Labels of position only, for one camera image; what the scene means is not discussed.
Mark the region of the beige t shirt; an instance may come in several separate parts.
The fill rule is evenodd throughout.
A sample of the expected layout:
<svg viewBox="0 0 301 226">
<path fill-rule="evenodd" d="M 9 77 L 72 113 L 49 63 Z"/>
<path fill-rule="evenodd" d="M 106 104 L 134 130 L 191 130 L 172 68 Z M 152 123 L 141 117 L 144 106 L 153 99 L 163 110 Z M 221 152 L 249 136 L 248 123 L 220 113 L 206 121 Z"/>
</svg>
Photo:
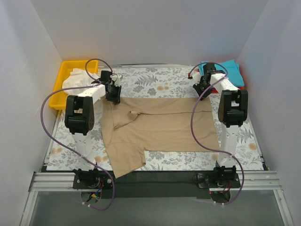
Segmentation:
<svg viewBox="0 0 301 226">
<path fill-rule="evenodd" d="M 204 152 L 194 136 L 220 148 L 209 99 L 122 97 L 117 105 L 102 104 L 102 137 L 116 178 L 144 166 L 146 150 Z"/>
</svg>

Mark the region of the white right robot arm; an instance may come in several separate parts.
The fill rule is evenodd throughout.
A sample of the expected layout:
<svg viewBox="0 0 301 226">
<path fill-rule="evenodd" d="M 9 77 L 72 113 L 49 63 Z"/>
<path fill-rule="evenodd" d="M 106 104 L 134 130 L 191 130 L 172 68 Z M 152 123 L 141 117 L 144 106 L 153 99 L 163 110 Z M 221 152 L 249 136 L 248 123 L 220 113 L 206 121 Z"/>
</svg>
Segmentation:
<svg viewBox="0 0 301 226">
<path fill-rule="evenodd" d="M 228 70 L 221 64 L 202 62 L 202 72 L 189 72 L 189 79 L 194 81 L 193 88 L 199 95 L 198 101 L 208 97 L 213 89 L 220 94 L 218 120 L 222 126 L 221 148 L 212 149 L 218 153 L 213 170 L 197 174 L 199 188 L 221 188 L 223 192 L 240 188 L 237 166 L 242 164 L 235 156 L 238 132 L 247 119 L 248 92 L 233 85 L 228 79 Z"/>
</svg>

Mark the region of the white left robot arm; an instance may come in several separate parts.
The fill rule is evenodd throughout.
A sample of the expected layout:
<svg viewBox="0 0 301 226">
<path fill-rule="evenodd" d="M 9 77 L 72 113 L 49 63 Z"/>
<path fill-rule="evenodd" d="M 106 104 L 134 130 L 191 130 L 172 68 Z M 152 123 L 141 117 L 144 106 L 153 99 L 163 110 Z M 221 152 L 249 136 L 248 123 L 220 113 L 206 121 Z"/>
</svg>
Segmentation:
<svg viewBox="0 0 301 226">
<path fill-rule="evenodd" d="M 91 83 L 90 88 L 81 88 L 78 94 L 66 99 L 65 126 L 75 141 L 75 151 L 79 153 L 78 169 L 73 172 L 79 182 L 89 188 L 100 184 L 96 162 L 92 155 L 91 131 L 95 124 L 94 104 L 105 97 L 114 104 L 120 103 L 121 78 L 111 71 L 101 71 L 100 78 Z"/>
</svg>

